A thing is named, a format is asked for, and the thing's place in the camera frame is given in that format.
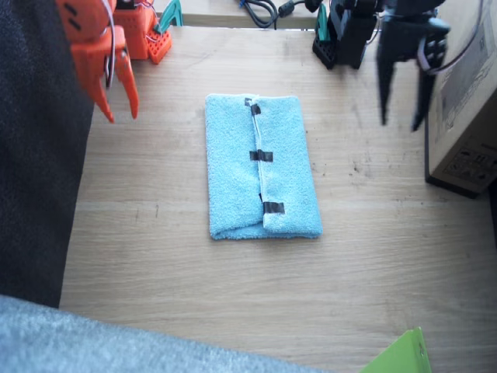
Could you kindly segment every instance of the blue towel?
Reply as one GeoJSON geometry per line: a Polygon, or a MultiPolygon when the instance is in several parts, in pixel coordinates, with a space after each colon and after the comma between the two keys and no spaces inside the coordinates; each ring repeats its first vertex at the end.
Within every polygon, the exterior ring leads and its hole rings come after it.
{"type": "Polygon", "coordinates": [[[297,97],[209,95],[206,136],[213,239],[322,234],[297,97]]]}

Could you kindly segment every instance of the wooden table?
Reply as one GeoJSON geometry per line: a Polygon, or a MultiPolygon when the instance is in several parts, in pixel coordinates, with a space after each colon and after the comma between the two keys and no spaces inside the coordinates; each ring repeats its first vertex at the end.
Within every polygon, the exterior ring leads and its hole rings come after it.
{"type": "Polygon", "coordinates": [[[95,111],[61,308],[339,372],[421,326],[433,371],[497,366],[488,198],[425,184],[414,64],[399,66],[382,127],[374,45],[359,71],[326,71],[311,32],[172,32],[159,66],[134,62],[138,119],[118,81],[116,124],[95,111]],[[210,238],[213,92],[300,98],[320,239],[210,238]]]}
{"type": "MultiPolygon", "coordinates": [[[[279,8],[286,0],[273,0],[279,8]]],[[[154,6],[162,13],[169,0],[155,0],[154,6]]],[[[181,2],[183,22],[186,26],[216,26],[216,27],[256,27],[247,11],[240,9],[239,0],[183,0],[181,2]]],[[[268,12],[258,6],[252,6],[254,12],[263,19],[269,19],[268,12]]],[[[295,5],[294,12],[285,18],[278,19],[280,29],[310,29],[316,26],[318,12],[309,12],[304,4],[295,5]]]]}

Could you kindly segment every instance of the gray fabric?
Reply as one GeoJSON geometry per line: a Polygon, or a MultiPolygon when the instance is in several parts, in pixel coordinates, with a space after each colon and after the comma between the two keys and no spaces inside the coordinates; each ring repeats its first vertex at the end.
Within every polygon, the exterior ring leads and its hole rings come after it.
{"type": "Polygon", "coordinates": [[[14,372],[317,372],[0,296],[0,365],[14,372]]]}
{"type": "Polygon", "coordinates": [[[0,294],[57,307],[93,105],[54,0],[1,0],[0,25],[0,294]]]}

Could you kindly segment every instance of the black cable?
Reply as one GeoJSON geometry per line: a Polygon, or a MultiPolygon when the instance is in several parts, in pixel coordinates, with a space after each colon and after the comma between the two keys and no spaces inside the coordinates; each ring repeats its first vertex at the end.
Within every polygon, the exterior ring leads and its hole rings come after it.
{"type": "MultiPolygon", "coordinates": [[[[296,2],[292,2],[290,0],[287,4],[289,3],[292,3],[292,9],[290,10],[290,12],[293,12],[293,6],[297,4],[304,4],[304,0],[298,0],[296,2]]],[[[278,18],[283,18],[290,14],[288,12],[286,12],[285,14],[281,13],[281,10],[279,11],[271,0],[242,0],[242,4],[245,9],[247,9],[248,14],[257,25],[257,27],[260,27],[261,29],[267,29],[268,27],[274,25],[274,29],[276,30],[276,21],[278,20],[278,18]],[[254,13],[251,5],[257,5],[267,10],[267,12],[269,13],[269,20],[265,21],[264,19],[261,19],[259,16],[257,16],[254,13]]]]}

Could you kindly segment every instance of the tape strip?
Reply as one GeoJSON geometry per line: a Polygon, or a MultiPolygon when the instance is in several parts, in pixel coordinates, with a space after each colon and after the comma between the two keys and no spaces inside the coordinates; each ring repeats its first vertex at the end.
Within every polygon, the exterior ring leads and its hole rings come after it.
{"type": "Polygon", "coordinates": [[[278,202],[262,202],[264,214],[284,214],[285,205],[278,202]]]}
{"type": "Polygon", "coordinates": [[[250,152],[250,160],[272,162],[273,152],[263,152],[261,149],[259,149],[257,152],[250,152]]]}
{"type": "Polygon", "coordinates": [[[252,111],[252,115],[261,114],[261,108],[256,103],[250,106],[250,110],[252,111]]]}

